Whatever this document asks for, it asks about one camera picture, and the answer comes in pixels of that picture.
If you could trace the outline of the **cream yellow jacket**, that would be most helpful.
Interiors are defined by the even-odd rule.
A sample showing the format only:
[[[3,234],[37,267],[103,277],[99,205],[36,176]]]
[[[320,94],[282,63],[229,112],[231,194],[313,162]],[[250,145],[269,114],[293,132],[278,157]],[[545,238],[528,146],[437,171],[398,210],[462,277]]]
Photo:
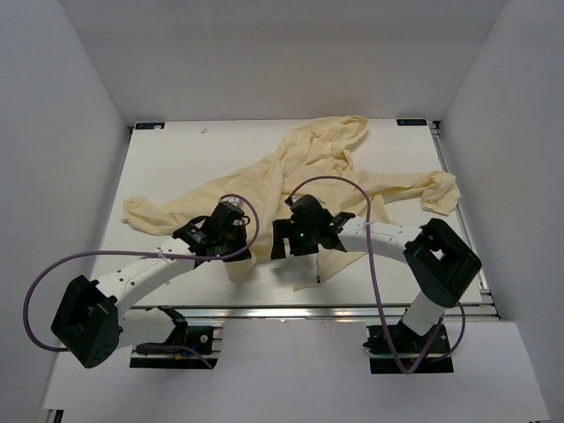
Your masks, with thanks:
[[[450,215],[461,196],[453,174],[377,174],[354,165],[353,153],[368,128],[368,119],[359,115],[310,120],[286,132],[277,149],[260,160],[215,179],[205,177],[198,185],[182,181],[183,192],[167,195],[161,203],[145,191],[127,197],[122,221],[141,233],[170,235],[209,211],[222,195],[247,198],[259,216],[250,228],[259,235],[250,248],[251,259],[226,264],[229,278],[237,279],[269,260],[272,223],[288,217],[284,202],[290,196],[310,194],[330,212],[352,212],[382,223],[390,222],[386,204],[411,198],[417,198],[424,211]]]

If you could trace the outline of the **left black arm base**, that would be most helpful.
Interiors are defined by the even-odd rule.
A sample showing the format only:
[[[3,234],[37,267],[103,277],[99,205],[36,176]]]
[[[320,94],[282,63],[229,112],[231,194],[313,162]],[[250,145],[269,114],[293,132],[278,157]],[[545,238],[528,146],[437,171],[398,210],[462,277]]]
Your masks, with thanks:
[[[222,348],[219,324],[177,326],[167,340],[144,342],[132,349],[130,368],[213,370]]]

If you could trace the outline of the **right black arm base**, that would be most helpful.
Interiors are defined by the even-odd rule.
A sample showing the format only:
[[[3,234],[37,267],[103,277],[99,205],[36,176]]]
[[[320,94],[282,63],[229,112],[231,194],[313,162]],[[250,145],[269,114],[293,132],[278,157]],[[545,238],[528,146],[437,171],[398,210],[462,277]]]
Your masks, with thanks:
[[[411,335],[398,331],[395,325],[391,325],[389,329],[402,365],[406,369],[410,368],[423,351],[433,332],[430,330],[424,337],[413,338]],[[363,347],[367,352],[370,373],[372,375],[401,374],[397,363],[394,361],[381,325],[367,326],[367,340],[363,343]],[[452,359],[450,357],[441,359],[441,356],[450,350],[449,335],[442,324],[434,338],[434,342],[427,349],[426,357],[415,369],[415,374],[453,374],[454,365]]]

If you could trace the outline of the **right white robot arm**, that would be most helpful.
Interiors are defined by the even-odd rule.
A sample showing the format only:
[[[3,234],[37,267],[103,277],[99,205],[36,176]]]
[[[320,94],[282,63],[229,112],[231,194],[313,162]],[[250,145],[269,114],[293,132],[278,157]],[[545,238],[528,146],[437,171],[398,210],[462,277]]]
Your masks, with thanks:
[[[290,206],[288,219],[272,222],[271,259],[317,254],[319,248],[383,256],[406,264],[419,293],[401,318],[399,344],[416,352],[430,339],[431,327],[460,301],[479,274],[482,263],[442,219],[423,226],[367,222],[350,212],[333,216],[306,195]]]

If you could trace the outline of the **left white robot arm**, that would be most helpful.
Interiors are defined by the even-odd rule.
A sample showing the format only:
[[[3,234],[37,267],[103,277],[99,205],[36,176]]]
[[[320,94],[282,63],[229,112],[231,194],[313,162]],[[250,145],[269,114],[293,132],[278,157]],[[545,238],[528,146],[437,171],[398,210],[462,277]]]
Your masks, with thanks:
[[[143,309],[136,305],[203,263],[249,259],[249,222],[242,208],[221,201],[211,215],[192,219],[131,264],[94,280],[74,278],[51,330],[85,368],[99,366],[125,346],[140,346],[149,353],[185,351],[201,358],[201,338],[188,333],[180,312],[168,305]]]

